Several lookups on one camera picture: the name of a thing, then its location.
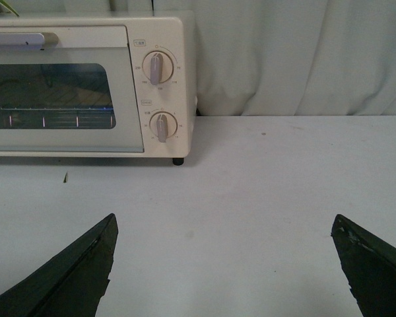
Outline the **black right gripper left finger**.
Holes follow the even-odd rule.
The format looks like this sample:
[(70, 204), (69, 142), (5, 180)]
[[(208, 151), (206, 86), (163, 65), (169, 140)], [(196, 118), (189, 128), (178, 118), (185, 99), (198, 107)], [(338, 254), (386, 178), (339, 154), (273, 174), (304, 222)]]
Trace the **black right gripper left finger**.
[(95, 316), (110, 282), (118, 236), (111, 213), (0, 295), (0, 316)]

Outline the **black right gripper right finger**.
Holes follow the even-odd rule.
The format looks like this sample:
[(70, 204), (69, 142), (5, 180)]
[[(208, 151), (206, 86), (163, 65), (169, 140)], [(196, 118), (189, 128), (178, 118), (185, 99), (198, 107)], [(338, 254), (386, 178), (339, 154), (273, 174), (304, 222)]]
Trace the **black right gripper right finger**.
[(362, 315), (396, 316), (396, 248), (340, 214), (331, 236)]

